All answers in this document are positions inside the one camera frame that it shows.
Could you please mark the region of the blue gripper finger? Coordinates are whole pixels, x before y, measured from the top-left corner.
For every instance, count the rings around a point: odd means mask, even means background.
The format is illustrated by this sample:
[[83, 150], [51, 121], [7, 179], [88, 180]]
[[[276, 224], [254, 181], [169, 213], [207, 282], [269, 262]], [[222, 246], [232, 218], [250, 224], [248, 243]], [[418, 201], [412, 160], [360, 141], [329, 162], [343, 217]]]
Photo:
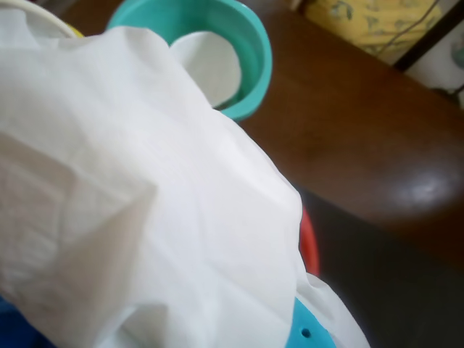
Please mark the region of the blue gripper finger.
[[336, 348], [329, 332], [297, 298], [285, 348]]

